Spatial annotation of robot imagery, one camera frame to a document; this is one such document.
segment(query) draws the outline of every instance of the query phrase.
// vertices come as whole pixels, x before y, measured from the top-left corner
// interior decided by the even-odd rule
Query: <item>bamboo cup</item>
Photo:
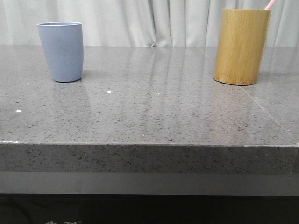
[[[269,10],[223,9],[214,79],[232,85],[257,81]]]

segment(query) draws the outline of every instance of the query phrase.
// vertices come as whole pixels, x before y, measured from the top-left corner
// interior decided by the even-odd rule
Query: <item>curtain fold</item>
[[[36,24],[83,23],[86,46],[216,47],[223,8],[269,0],[0,0],[0,45],[40,45]],[[298,47],[298,0],[278,0],[266,46]]]

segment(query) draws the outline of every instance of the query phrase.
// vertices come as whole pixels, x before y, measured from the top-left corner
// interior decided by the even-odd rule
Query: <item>gray countertop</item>
[[[212,79],[215,48],[85,47],[57,83],[39,46],[0,46],[0,171],[299,172],[299,51],[257,84]]]

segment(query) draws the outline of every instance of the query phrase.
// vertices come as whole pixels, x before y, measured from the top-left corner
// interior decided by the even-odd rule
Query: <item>pink straw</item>
[[[276,2],[276,0],[271,0],[269,4],[266,6],[265,10],[270,10],[270,8],[273,6],[273,4]]]

